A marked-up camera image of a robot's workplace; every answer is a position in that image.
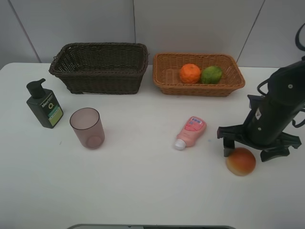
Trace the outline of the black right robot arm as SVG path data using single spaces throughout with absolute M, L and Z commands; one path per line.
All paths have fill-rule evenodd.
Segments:
M 301 146 L 300 137 L 287 134 L 284 129 L 289 124 L 295 128 L 305 124 L 294 120 L 305 110 L 305 61 L 279 68 L 257 89 L 265 84 L 267 93 L 248 96 L 251 110 L 243 124 L 218 128 L 225 157 L 233 153 L 236 142 L 260 150 L 262 162 L 288 156 L 289 147 Z

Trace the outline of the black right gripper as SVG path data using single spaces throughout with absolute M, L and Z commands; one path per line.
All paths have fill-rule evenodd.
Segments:
M 250 109 L 241 125 L 219 127 L 217 138 L 223 139 L 224 157 L 235 150 L 235 142 L 261 149 L 262 162 L 290 154 L 288 147 L 298 148 L 298 136 L 284 133 L 294 117 L 302 110 L 301 105 L 284 105 L 270 97 L 248 95 Z

